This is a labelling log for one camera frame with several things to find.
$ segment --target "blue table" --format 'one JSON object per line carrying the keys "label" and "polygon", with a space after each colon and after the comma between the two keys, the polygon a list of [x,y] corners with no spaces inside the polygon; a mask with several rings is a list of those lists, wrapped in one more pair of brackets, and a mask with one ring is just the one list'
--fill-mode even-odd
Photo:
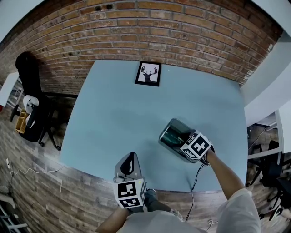
{"label": "blue table", "polygon": [[[217,155],[245,182],[247,135],[239,86],[208,73],[162,65],[160,86],[135,84],[139,62],[95,61],[76,100],[60,161],[112,180],[117,162],[136,152],[147,188],[189,192],[201,165],[158,143],[172,118],[205,134]],[[212,169],[195,191],[221,190]]]}

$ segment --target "deer head print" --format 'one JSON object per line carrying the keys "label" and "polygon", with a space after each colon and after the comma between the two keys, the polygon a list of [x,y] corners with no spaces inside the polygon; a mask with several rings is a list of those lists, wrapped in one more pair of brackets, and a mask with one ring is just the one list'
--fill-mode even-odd
{"label": "deer head print", "polygon": [[145,81],[146,82],[155,82],[155,81],[152,81],[151,79],[150,79],[150,76],[151,75],[155,75],[157,72],[158,72],[158,70],[154,67],[154,73],[151,73],[151,71],[150,71],[150,73],[149,74],[147,74],[147,72],[145,72],[145,68],[146,68],[146,66],[143,66],[142,68],[141,68],[141,73],[143,73],[144,74],[144,76],[145,76]]}

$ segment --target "brick wall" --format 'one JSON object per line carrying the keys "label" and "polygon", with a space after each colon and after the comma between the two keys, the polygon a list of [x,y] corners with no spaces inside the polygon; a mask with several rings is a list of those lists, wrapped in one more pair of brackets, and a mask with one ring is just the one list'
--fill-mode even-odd
{"label": "brick wall", "polygon": [[96,59],[156,61],[243,84],[281,34],[249,0],[48,0],[0,44],[0,82],[31,51],[44,91],[78,94]]}

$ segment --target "framed picture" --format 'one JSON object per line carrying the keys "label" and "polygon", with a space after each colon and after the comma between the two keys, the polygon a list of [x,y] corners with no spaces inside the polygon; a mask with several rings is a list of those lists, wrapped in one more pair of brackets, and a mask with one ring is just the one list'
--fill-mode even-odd
{"label": "framed picture", "polygon": [[159,86],[161,63],[141,61],[135,84]]}

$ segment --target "deer antler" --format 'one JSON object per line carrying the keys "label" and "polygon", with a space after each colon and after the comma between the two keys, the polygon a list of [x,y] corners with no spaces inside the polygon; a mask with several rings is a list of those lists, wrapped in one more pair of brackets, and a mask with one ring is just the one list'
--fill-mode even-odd
{"label": "deer antler", "polygon": [[155,70],[155,72],[154,73],[151,73],[151,71],[150,71],[150,74],[149,75],[155,75],[158,72],[158,70],[155,67],[154,67],[154,70]]}
{"label": "deer antler", "polygon": [[145,68],[146,68],[146,66],[143,66],[143,67],[141,68],[141,72],[147,75],[147,73],[144,72],[144,71],[145,71]]}

